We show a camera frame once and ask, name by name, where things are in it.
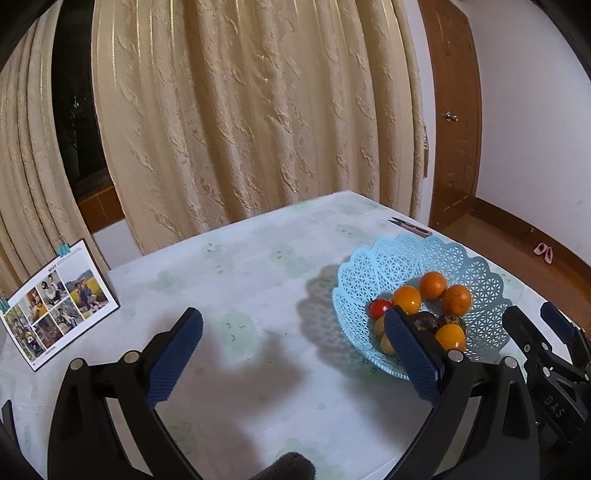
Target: white tablecloth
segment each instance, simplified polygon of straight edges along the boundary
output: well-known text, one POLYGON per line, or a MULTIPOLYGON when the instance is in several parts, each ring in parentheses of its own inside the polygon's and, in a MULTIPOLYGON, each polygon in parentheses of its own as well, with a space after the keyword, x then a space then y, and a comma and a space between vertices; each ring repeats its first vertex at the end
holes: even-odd
MULTIPOLYGON (((206 480, 246 479, 291 450, 315 464, 318 480, 383 478, 430 406, 409 382, 377 370, 348 344, 331 291, 339 264, 355 248, 406 232, 388 222, 392 215, 402 217, 341 192, 196 236, 112 270, 108 280, 121 308, 38 372, 12 342, 4 346, 0 401, 13 401, 25 456, 46 477, 51 417, 73 358, 96 364, 142 350, 193 306, 203 313, 203 340, 157 410, 206 480)), ((504 276, 505 296, 568 359, 540 320, 544 300, 491 268, 504 276)), ((502 353, 524 360, 513 342, 502 353)), ((121 425, 121 412, 114 408, 113 416, 121 425)), ((468 431, 465 426, 463 435, 468 431)), ((120 429, 120 435, 133 450, 129 431, 120 429)), ((130 458, 141 466, 137 452, 130 458)))

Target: blue binder clip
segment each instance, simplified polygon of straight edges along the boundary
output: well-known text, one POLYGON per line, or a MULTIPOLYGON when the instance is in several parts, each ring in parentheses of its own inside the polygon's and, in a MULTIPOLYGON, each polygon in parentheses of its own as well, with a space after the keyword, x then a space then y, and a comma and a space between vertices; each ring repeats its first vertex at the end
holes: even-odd
POLYGON ((68 253, 70 253, 70 245, 60 235, 60 245, 56 248, 56 254, 60 257, 65 257, 68 253))
POLYGON ((6 299, 6 293, 0 293, 0 310, 2 313, 6 314, 8 310, 10 310, 10 305, 8 304, 8 300, 6 299))

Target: curtain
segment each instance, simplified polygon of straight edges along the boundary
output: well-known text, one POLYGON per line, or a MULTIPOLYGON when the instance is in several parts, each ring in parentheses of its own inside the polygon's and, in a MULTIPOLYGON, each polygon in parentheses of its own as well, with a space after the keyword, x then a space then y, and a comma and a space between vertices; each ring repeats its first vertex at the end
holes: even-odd
POLYGON ((51 51, 61 2, 21 40, 0 72, 0 290, 13 293, 56 256, 60 236, 85 238, 106 264, 72 195, 51 104, 51 51))
POLYGON ((99 129, 142 251, 343 189, 415 215, 424 127, 397 5, 96 0, 99 129))

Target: red tomato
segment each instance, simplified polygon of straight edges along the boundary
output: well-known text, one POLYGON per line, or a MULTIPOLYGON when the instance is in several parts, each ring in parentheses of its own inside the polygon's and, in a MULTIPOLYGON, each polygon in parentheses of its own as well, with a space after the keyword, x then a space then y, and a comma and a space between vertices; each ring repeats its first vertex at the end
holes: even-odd
POLYGON ((369 316, 373 318, 373 320, 377 320, 391 307, 392 304, 388 300, 376 299, 369 305, 369 316))

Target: screw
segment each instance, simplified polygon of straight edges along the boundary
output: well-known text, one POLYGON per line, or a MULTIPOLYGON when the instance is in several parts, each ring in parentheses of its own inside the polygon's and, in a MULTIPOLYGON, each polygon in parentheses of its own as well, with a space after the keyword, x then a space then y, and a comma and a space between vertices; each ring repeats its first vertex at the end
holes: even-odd
POLYGON ((130 352, 127 352, 124 356, 123 356, 123 361, 126 364, 134 364, 138 361, 139 358, 139 352, 136 352, 135 350, 132 350, 130 352))
POLYGON ((515 360, 512 356, 506 356, 505 365, 509 368, 517 368, 519 364, 517 363, 517 360, 515 360))
POLYGON ((78 370, 82 368, 82 365, 84 365, 84 360, 82 360, 82 358, 75 358, 70 362, 70 368, 72 370, 78 370))
POLYGON ((452 362, 461 362, 462 360, 464 360, 464 354, 459 350, 449 350, 447 353, 447 357, 452 362))

